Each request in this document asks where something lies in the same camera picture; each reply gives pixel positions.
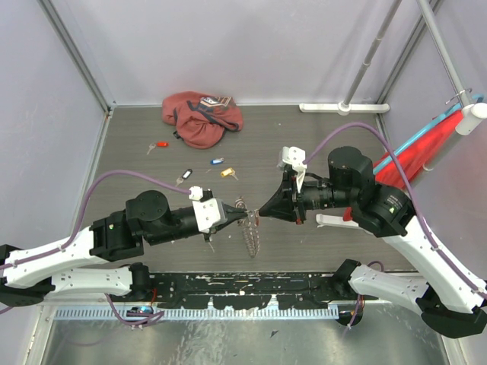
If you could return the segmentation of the key with red white tag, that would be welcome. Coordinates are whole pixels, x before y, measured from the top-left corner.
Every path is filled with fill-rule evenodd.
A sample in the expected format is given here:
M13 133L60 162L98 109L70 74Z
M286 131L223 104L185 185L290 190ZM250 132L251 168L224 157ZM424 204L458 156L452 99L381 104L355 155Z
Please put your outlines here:
M254 210L253 213L254 213L255 225L256 225L256 227L258 227L259 226L259 210L256 209L256 210Z

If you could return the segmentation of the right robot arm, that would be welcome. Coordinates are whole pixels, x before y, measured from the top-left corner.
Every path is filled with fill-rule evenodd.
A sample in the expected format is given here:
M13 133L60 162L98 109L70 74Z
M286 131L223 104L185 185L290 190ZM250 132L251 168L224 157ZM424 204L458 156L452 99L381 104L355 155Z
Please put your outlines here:
M354 147L332 150L329 176L306 180L304 151L282 149L282 182L259 209L261 217L302 224L306 213L327 208L350 208L359 228L394 247L422 275L405 279L345 260L332 276L338 297L355 295L390 301L418 314L423 322L448 338L479 335L486 327L485 280L461 264L442 245L430 243L412 200L401 189L378 183L371 160Z

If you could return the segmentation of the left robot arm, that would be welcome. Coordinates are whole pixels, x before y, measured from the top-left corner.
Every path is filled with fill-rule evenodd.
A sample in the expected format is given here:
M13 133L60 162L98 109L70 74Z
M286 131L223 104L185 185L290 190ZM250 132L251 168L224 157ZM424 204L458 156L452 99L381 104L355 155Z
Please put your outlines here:
M144 245L211 235L247 217L247 210L213 196L170 209L166 196L148 190L121 211L75 234L36 249L1 247L1 302L31 306L60 295L109 294L143 301L154 285L146 265L102 269L100 265L143 256Z

